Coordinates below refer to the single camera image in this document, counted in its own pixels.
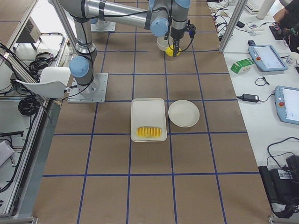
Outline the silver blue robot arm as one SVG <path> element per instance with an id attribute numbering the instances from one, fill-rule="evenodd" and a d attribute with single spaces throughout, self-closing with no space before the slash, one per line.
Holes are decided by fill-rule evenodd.
<path id="1" fill-rule="evenodd" d="M 51 0 L 49 3 L 64 27 L 69 25 L 66 14 L 74 20 L 75 30 L 68 29 L 67 35 L 74 40 L 77 56 L 69 67 L 79 93 L 86 96 L 94 94 L 100 86 L 93 69 L 97 50 L 92 40 L 91 23 L 115 22 L 149 30 L 156 37 L 172 38 L 169 46 L 172 56 L 182 52 L 180 40 L 185 33 L 189 33 L 191 40 L 195 36 L 196 27 L 188 19 L 188 0 L 151 0 L 148 10 L 107 0 Z"/>

